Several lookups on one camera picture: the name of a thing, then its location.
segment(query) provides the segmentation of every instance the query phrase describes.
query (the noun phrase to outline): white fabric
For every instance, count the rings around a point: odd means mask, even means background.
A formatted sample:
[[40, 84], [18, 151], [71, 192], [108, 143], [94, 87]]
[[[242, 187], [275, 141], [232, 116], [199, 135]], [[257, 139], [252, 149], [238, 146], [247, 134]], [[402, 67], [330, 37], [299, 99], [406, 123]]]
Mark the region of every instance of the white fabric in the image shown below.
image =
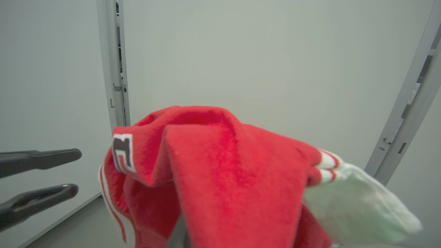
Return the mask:
[[303, 196], [306, 207], [334, 242], [391, 244], [422, 229], [420, 221], [386, 187], [335, 157], [337, 168], [322, 164], [326, 169], [318, 168], [332, 170], [335, 180], [307, 188]]
[[104, 165], [101, 165], [100, 169], [98, 170], [98, 180], [101, 184], [101, 192], [103, 194], [103, 199], [107, 207], [107, 211], [109, 212], [110, 217], [113, 219], [114, 223], [120, 225], [119, 227], [117, 226], [117, 228], [121, 231], [121, 237], [124, 237], [124, 235], [126, 237], [126, 240], [123, 239], [125, 242], [125, 247], [135, 247], [135, 228], [133, 227], [132, 222], [122, 213], [120, 213], [113, 205], [113, 202], [110, 199], [109, 188], [106, 174], [104, 173], [104, 168]]

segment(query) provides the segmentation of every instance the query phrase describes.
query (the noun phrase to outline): white stripe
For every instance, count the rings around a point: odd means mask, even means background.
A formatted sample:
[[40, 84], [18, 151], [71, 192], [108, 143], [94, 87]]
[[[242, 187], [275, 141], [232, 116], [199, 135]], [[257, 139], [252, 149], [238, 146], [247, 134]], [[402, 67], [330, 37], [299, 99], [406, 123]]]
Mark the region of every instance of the white stripe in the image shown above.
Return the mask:
[[335, 166], [334, 159], [326, 152], [320, 151], [321, 161], [316, 167], [317, 169], [332, 169]]
[[343, 160], [332, 152], [328, 152], [328, 151], [324, 152], [320, 150], [320, 154], [321, 154], [321, 161], [320, 164], [316, 166], [318, 169], [333, 169], [335, 166], [335, 161], [332, 158], [332, 156], [334, 156], [338, 160], [340, 165], [343, 164]]
[[112, 220], [114, 221], [116, 228], [122, 232], [120, 225], [118, 224], [118, 222], [117, 222], [115, 216], [112, 214], [112, 210], [110, 210], [110, 206], [108, 205], [108, 203], [107, 203], [107, 201], [106, 201], [106, 199], [105, 199], [104, 189], [103, 189], [103, 187], [102, 187], [103, 184], [102, 184], [102, 181], [101, 181], [101, 168], [102, 168], [103, 166], [104, 166], [104, 165], [101, 165], [100, 168], [99, 168], [99, 170], [98, 170], [98, 181], [100, 182], [100, 189], [101, 189], [101, 193], [103, 194], [103, 200], [104, 200], [104, 203], [105, 203], [105, 205], [106, 205], [107, 211], [109, 212], [110, 218], [112, 218]]
[[108, 185], [107, 185], [107, 178], [105, 176], [104, 169], [105, 169], [105, 166], [102, 165], [101, 175], [102, 175], [102, 179], [103, 179], [103, 183], [102, 183], [103, 191], [104, 191], [103, 194], [107, 197], [110, 209], [113, 210], [113, 212], [120, 219], [121, 223], [124, 226], [124, 230], [126, 231], [127, 247], [135, 247], [135, 230], [133, 230], [133, 226], [132, 226], [132, 223], [130, 222], [130, 220], [127, 219], [120, 212], [118, 212], [118, 210], [113, 205], [112, 200], [111, 200], [110, 195], [109, 195], [109, 189], [108, 189]]
[[328, 183], [332, 180], [332, 173], [327, 169], [319, 169], [321, 174], [321, 184]]

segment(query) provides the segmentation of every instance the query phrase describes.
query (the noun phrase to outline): red fabric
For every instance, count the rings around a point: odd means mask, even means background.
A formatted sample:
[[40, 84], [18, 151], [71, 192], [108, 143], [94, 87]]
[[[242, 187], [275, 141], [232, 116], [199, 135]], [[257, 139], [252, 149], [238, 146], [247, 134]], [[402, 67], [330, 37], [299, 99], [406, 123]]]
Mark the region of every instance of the red fabric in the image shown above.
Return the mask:
[[[131, 143], [125, 155], [115, 140]], [[132, 223], [137, 248], [165, 247], [180, 209], [195, 248], [328, 248], [302, 206], [320, 160], [315, 147], [225, 109], [174, 106], [116, 127], [103, 166], [108, 200]]]

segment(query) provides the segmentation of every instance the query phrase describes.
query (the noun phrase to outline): metal frame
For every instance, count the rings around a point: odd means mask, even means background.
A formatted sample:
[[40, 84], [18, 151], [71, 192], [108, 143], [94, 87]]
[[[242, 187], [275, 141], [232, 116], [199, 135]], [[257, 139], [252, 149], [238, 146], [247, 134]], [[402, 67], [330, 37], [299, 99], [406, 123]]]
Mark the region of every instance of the metal frame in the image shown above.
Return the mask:
[[101, 58], [104, 82], [108, 98], [110, 125], [126, 126], [124, 116], [123, 85], [121, 81], [116, 5], [114, 0], [96, 0], [98, 29], [100, 33]]
[[424, 117], [432, 104], [441, 85], [441, 57], [439, 49], [434, 54], [431, 68], [427, 72], [424, 82], [418, 90], [417, 96], [412, 102], [409, 112], [395, 138], [394, 144], [389, 149], [382, 163], [380, 164], [375, 178], [386, 185], [392, 177], [395, 169], [415, 137]]
[[[398, 94], [398, 98], [392, 108], [383, 132], [381, 133], [378, 142], [375, 145], [374, 151], [365, 167], [365, 171], [368, 174], [378, 179], [384, 185], [387, 184], [396, 167], [398, 166], [398, 163], [401, 161], [402, 156], [415, 136], [416, 130], [419, 128], [424, 116], [427, 113], [427, 109], [432, 103], [433, 98], [439, 88], [439, 84], [436, 84], [436, 82], [424, 83], [425, 86], [419, 89], [418, 94], [412, 103], [412, 107], [407, 113], [406, 118], [394, 141], [392, 144], [387, 142], [386, 140], [391, 136], [391, 133], [396, 128], [397, 123], [400, 120], [404, 109], [406, 108], [407, 101], [410, 98], [427, 56], [433, 53], [430, 48], [434, 44], [434, 41], [436, 41], [435, 38], [437, 36], [437, 31], [440, 24], [441, 0], [436, 0], [410, 65], [409, 71], [407, 72], [403, 87]], [[423, 104], [421, 103], [423, 97], [432, 96], [432, 94], [426, 95], [422, 92], [425, 92], [426, 90], [433, 90], [435, 93], [432, 99], [424, 99], [425, 101]]]
[[129, 109], [129, 83], [127, 76], [127, 62], [126, 62], [126, 40], [124, 36], [124, 0], [119, 0], [120, 12], [120, 41], [121, 41], [121, 62], [123, 64], [124, 87], [126, 91], [123, 92], [124, 104], [126, 110], [126, 125], [130, 126], [130, 109]]

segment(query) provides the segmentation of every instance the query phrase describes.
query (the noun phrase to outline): white wall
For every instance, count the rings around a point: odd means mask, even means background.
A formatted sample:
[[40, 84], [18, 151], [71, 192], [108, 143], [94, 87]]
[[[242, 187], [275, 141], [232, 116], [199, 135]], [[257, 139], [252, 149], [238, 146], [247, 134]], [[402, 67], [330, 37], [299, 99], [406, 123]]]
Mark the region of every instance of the white wall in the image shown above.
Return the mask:
[[131, 123], [216, 105], [364, 168], [433, 3], [125, 0]]
[[[426, 80], [440, 80], [441, 57], [432, 60]], [[403, 243], [407, 248], [441, 245], [441, 91], [438, 91], [387, 188], [421, 220], [424, 230]]]
[[96, 1], [0, 3], [0, 152], [79, 148], [82, 158], [0, 180], [0, 202], [65, 183], [78, 195], [0, 233], [15, 248], [99, 192], [110, 146]]

